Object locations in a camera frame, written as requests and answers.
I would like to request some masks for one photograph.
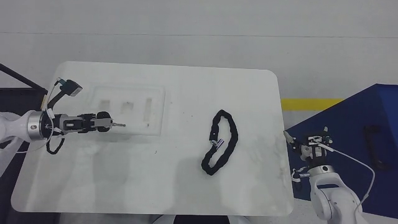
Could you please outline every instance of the blue panel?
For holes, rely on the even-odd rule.
[[[380,160],[391,168],[387,171],[376,171],[374,188],[365,201],[365,212],[398,218],[398,212],[390,199],[398,197],[396,181],[398,179],[398,152],[384,111],[384,105],[379,96],[380,85],[373,85],[364,91],[332,106],[331,108],[291,127],[288,132],[293,137],[303,139],[306,134],[321,131],[328,126],[333,139],[332,147],[351,155],[370,165],[368,149],[364,139],[365,126],[378,125],[381,132],[373,135],[376,154]],[[328,163],[341,176],[344,183],[353,189],[359,198],[366,193],[371,181],[371,172],[364,166],[337,153],[328,153]],[[299,168],[306,163],[299,155],[289,148],[290,168]],[[310,200],[310,184],[307,179],[302,180],[302,190],[294,189],[295,198]]]
[[[398,151],[398,86],[377,85]]]

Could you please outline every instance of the white robotic arm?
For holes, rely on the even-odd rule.
[[[319,135],[309,136],[305,143],[297,142],[286,131],[284,134],[293,151],[309,163],[308,172],[300,176],[310,178],[311,203],[317,216],[328,224],[367,224],[358,196],[344,184],[332,166],[326,164],[326,150],[335,151],[329,148],[333,141],[327,128]]]
[[[46,101],[45,111],[28,111],[23,116],[14,113],[0,113],[0,144],[11,141],[4,149],[0,149],[0,177],[7,169],[9,163],[18,153],[18,149],[24,141],[32,143],[45,141],[47,145],[52,136],[66,135],[68,133],[88,133],[90,131],[107,132],[113,126],[126,126],[114,123],[109,113],[102,111],[98,114],[81,114],[68,116],[66,114],[53,114],[51,108],[64,95],[75,96],[82,90],[77,83],[59,78],[54,87],[61,83],[61,92],[49,103]]]

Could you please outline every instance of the white cable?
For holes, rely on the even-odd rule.
[[[331,151],[331,152],[335,151],[335,152],[337,152],[338,154],[341,154],[341,155],[343,155],[343,156],[346,156],[346,157],[348,157],[349,159],[352,159],[352,160],[354,160],[355,162],[357,162],[357,163],[359,163],[359,164],[362,164],[363,166],[365,166],[366,168],[368,168],[368,169],[372,172],[373,177],[372,177],[371,184],[370,184],[370,186],[369,186],[369,188],[368,188],[368,191],[366,192],[366,194],[364,195],[364,197],[362,198],[362,200],[359,202],[358,206],[356,206],[356,208],[355,208],[355,210],[354,210],[354,213],[355,213],[355,212],[357,211],[357,209],[359,208],[359,206],[361,206],[362,203],[369,197],[369,193],[370,193],[370,191],[372,190],[373,182],[374,182],[374,179],[375,179],[375,177],[376,177],[376,174],[374,173],[374,170],[373,170],[372,168],[370,168],[368,165],[364,164],[363,162],[361,162],[361,161],[359,161],[359,160],[357,160],[357,159],[355,159],[355,158],[353,158],[353,157],[351,157],[351,156],[349,156],[349,155],[347,155],[347,154],[345,154],[345,153],[343,153],[343,152],[341,152],[341,151],[337,151],[336,149],[330,148],[329,146],[325,146],[324,144],[321,144],[321,143],[319,143],[319,146],[320,146],[320,147],[323,147],[323,148],[325,148],[325,149],[326,149],[326,147],[327,147],[327,150],[328,150],[328,151]]]
[[[55,86],[57,86],[57,84],[58,84],[58,81],[55,82],[55,84],[52,86],[49,95],[45,98],[45,104],[43,105],[43,108],[42,108],[42,110],[45,110],[45,112],[47,113],[47,116],[49,117],[49,120],[51,122],[51,133],[50,133],[50,136],[47,138],[45,143],[42,146],[40,146],[39,148],[31,150],[31,151],[17,151],[18,154],[28,153],[28,152],[32,152],[32,151],[37,151],[38,149],[42,149],[51,140],[51,137],[52,137],[52,135],[54,133],[54,122],[52,121],[52,118],[50,117],[48,105],[49,105],[49,99],[51,97],[51,94],[54,91],[54,88],[55,88]]]

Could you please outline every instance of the black cable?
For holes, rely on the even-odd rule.
[[[61,98],[64,97],[65,94],[66,93],[61,91],[57,95],[55,95],[54,98],[52,98],[52,100],[50,100],[50,102],[48,103],[47,108],[53,108],[56,102],[58,102],[58,100],[61,100]]]
[[[221,157],[218,159],[216,164],[213,167],[209,166],[209,162],[211,157],[213,157],[214,153],[217,151],[217,147],[215,145],[211,146],[211,149],[206,153],[205,158],[203,158],[201,162],[201,168],[208,174],[214,175],[220,168],[222,168],[227,162],[232,152],[235,149],[236,143],[238,142],[238,130],[236,129],[235,122],[232,118],[232,115],[227,113],[224,110],[219,110],[216,116],[213,118],[213,124],[211,126],[210,131],[210,141],[218,140],[218,131],[220,130],[218,127],[218,123],[221,120],[221,117],[224,117],[228,120],[229,123],[229,131],[231,132],[231,139],[229,140],[228,147]]]
[[[61,149],[63,142],[65,142],[65,138],[61,139],[61,143],[58,145],[58,147],[55,149],[55,151],[51,151],[50,141],[51,141],[51,139],[45,144],[45,147],[47,148],[47,152],[50,153],[51,155],[56,155],[56,153],[58,153],[58,151]]]

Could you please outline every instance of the white tabletop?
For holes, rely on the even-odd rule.
[[[56,77],[76,81],[83,91],[62,98],[55,113],[76,116],[107,108],[115,122],[128,121],[127,127],[68,134],[57,155],[45,149],[28,153],[11,199],[16,210],[268,216],[292,211],[272,72],[66,62]],[[153,99],[149,114],[139,102],[148,96],[142,95]],[[200,163],[211,147],[211,121],[220,109],[232,114],[239,141],[228,163],[209,176]],[[142,114],[143,122],[154,125],[149,131],[140,123]],[[230,138],[225,119],[219,138]],[[53,149],[57,142],[52,141]]]

